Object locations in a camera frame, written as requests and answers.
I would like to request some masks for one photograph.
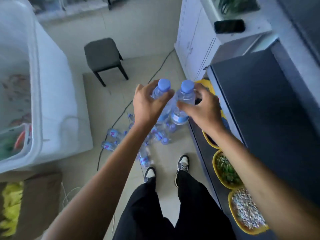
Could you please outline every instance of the white cabinet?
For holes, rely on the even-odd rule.
[[[239,15],[246,30],[242,33],[216,34],[217,16],[214,5],[202,0],[182,0],[177,42],[174,44],[182,69],[188,80],[199,80],[210,64],[251,52],[259,38],[271,32],[271,25],[260,11]]]

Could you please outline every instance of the stool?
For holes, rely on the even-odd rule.
[[[84,47],[84,53],[89,68],[101,82],[102,86],[105,87],[106,84],[102,81],[99,72],[115,67],[118,67],[124,78],[129,80],[120,61],[123,60],[122,56],[120,55],[113,39],[105,38],[102,40],[92,41],[86,44]]]

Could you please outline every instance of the black and white sneaker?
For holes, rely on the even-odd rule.
[[[148,167],[146,173],[144,174],[143,182],[148,183],[156,179],[156,170],[154,167]]]
[[[178,188],[178,185],[177,185],[177,177],[178,177],[178,172],[179,172],[180,170],[189,173],[189,157],[188,157],[187,155],[182,155],[182,156],[179,158],[179,161],[178,161],[178,170],[177,170],[176,176],[175,176],[175,178],[174,178],[174,184],[176,185],[177,188]]]

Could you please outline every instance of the large white container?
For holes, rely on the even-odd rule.
[[[13,92],[12,99],[0,84],[0,131],[31,113],[32,145],[25,156],[0,161],[0,173],[93,148],[82,75],[70,68],[27,0],[0,0],[0,82],[12,76],[23,77],[22,95]]]

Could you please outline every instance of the forearm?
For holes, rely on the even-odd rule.
[[[318,237],[320,221],[317,207],[294,192],[226,130],[211,128],[208,134],[234,166],[270,228],[278,237]]]
[[[151,126],[134,125],[105,165],[72,199],[45,239],[102,239],[111,222],[133,162]]]

